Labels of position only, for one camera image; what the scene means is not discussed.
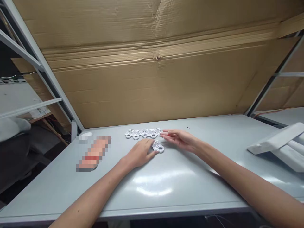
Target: cardboard sheet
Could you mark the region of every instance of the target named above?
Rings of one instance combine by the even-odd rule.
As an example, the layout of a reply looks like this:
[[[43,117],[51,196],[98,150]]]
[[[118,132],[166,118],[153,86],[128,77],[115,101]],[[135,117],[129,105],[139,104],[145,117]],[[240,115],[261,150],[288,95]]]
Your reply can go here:
[[[14,0],[35,41],[50,48],[144,42],[273,20],[301,0]]]
[[[86,128],[231,114],[266,47],[258,43],[55,75]]]
[[[14,3],[85,128],[243,113],[298,39],[278,40],[281,22],[304,11],[301,0]]]

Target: forearm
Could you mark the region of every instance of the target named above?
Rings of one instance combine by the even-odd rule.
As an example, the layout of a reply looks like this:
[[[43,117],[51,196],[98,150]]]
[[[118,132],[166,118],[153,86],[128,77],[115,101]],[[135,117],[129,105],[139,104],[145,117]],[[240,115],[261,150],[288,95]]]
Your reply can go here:
[[[122,158],[113,169],[66,209],[50,227],[92,227],[113,190],[132,169],[125,158]]]
[[[196,155],[276,227],[304,227],[304,205],[278,187],[201,142]]]

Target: gray cloth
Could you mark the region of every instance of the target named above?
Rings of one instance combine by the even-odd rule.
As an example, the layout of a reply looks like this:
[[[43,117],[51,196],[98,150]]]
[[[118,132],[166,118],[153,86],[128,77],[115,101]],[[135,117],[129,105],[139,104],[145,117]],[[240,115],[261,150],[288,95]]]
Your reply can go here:
[[[16,117],[0,119],[0,142],[10,139],[20,132],[27,132],[31,129],[31,124]]]

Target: cable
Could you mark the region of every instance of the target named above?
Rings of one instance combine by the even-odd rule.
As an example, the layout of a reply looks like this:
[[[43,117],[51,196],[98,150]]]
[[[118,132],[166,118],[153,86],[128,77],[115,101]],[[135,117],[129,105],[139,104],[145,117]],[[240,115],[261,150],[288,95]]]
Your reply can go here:
[[[216,215],[214,215],[214,216],[215,216],[215,217],[218,219],[218,221],[222,224],[221,220],[220,220]]]
[[[236,226],[235,226],[232,222],[230,222],[228,219],[226,219],[226,218],[223,217],[223,216],[220,216],[220,215],[208,215],[208,216],[206,216],[206,217],[208,218],[208,217],[212,217],[212,216],[217,216],[217,217],[219,217],[219,218],[222,218],[222,219],[226,220],[227,222],[229,222],[232,226],[234,226],[234,227],[236,228]]]
[[[261,112],[261,113],[258,113],[256,115],[254,115],[253,118],[255,119],[258,115],[261,115],[261,114],[275,113],[275,112],[280,112],[280,111],[283,111],[283,110],[286,110],[286,109],[292,109],[292,108],[284,108],[284,109],[278,109],[278,110],[269,111],[269,112]]]
[[[23,76],[23,75],[14,75],[14,76],[11,76],[11,77],[0,77],[0,78],[13,78],[15,76]]]

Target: white plastic clip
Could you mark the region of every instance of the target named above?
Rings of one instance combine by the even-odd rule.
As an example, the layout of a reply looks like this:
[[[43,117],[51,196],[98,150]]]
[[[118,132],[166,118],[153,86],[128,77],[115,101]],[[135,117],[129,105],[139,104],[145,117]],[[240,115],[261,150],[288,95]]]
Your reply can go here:
[[[126,138],[131,138],[133,133],[134,133],[134,130],[129,129],[124,135],[126,136]]]
[[[151,138],[156,138],[157,134],[156,134],[154,129],[149,129],[148,136],[151,137]]]
[[[160,153],[162,153],[165,150],[163,145],[161,145],[158,140],[154,141],[154,143],[152,144],[152,147],[153,147],[153,150],[157,150]]]
[[[148,129],[143,128],[142,131],[140,132],[140,135],[144,138],[148,137]]]
[[[139,139],[139,136],[140,136],[140,130],[135,130],[134,133],[132,134],[132,137],[133,137],[135,140],[138,140],[138,139]]]
[[[155,132],[158,136],[160,136],[160,133],[162,132],[162,129],[161,128],[156,128],[155,129]]]

